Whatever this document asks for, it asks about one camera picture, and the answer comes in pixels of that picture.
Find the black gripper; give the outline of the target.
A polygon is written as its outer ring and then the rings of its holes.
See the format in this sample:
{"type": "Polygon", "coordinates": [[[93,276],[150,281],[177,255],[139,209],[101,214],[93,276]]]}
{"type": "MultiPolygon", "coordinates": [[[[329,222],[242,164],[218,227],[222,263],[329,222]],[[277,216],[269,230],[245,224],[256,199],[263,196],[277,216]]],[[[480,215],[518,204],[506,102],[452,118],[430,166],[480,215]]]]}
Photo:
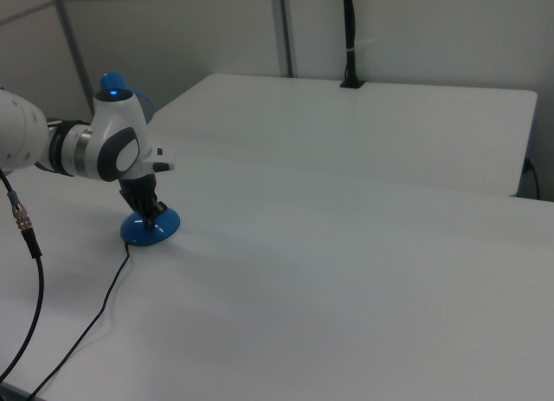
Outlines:
{"type": "Polygon", "coordinates": [[[132,210],[138,210],[145,230],[152,230],[156,218],[167,210],[155,193],[157,180],[154,174],[135,179],[119,179],[119,193],[132,210]]]}

